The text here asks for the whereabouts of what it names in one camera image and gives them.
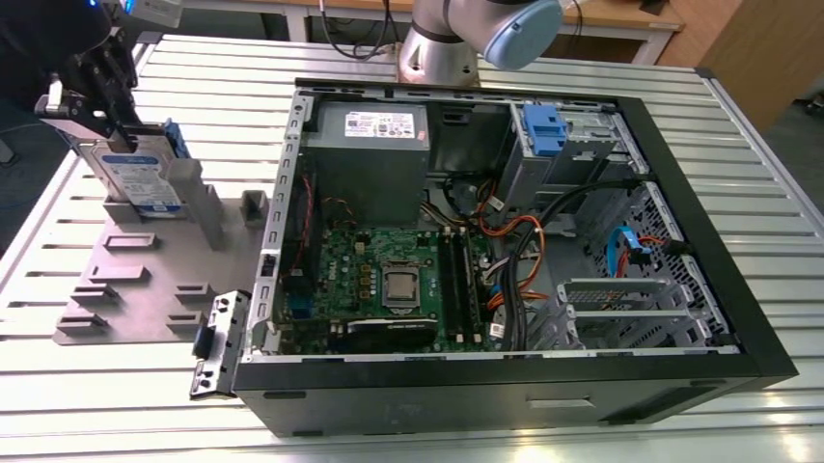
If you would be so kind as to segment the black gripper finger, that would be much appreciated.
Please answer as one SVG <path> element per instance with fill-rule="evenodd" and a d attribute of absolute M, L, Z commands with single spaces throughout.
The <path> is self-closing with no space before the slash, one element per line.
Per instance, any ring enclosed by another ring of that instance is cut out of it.
<path fill-rule="evenodd" d="M 136 150 L 141 142 L 161 138 L 160 124 L 143 123 L 132 108 L 71 91 L 58 79 L 40 96 L 34 114 L 75 138 L 105 142 L 111 150 Z"/>

